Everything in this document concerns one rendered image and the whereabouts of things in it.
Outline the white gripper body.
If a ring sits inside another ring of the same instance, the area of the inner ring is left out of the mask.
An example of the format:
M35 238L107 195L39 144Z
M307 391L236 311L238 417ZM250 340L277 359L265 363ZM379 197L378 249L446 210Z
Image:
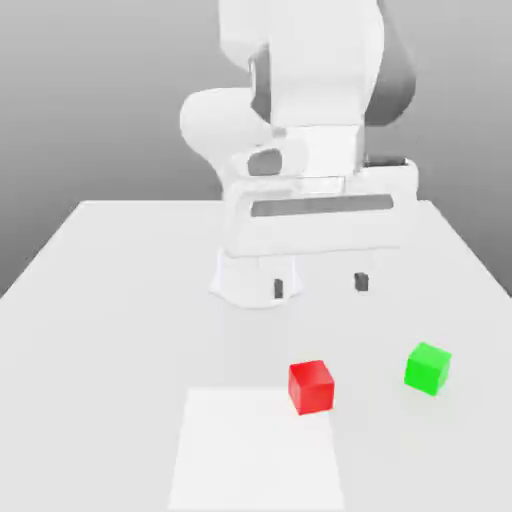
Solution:
M402 245L415 223L414 162L372 165L315 194L305 178L239 179L224 194L223 248L231 257L374 250Z

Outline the small red cube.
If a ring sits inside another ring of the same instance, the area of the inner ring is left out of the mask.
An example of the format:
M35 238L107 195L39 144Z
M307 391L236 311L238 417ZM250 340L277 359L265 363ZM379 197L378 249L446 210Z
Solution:
M334 379L322 360L289 366L288 393L299 415L331 410L334 389Z

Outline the small green cube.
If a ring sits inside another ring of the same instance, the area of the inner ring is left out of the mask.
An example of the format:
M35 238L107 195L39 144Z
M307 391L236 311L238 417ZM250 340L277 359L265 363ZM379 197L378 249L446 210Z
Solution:
M436 396L448 378L451 360L450 352L420 342L407 358L404 383Z

